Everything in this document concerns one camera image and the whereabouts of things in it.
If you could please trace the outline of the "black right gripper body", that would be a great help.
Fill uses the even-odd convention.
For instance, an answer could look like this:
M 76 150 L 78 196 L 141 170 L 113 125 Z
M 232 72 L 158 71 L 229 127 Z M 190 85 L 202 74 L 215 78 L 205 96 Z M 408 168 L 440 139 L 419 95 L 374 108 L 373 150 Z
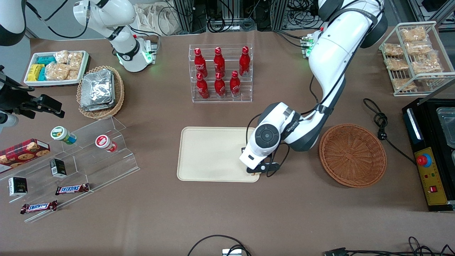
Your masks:
M 3 72 L 4 66 L 0 66 L 0 108 L 2 111 L 13 114 L 14 108 L 23 107 L 34 112 L 40 112 L 37 97 L 29 93 L 35 89 L 30 86 L 21 86 L 15 80 L 9 78 Z

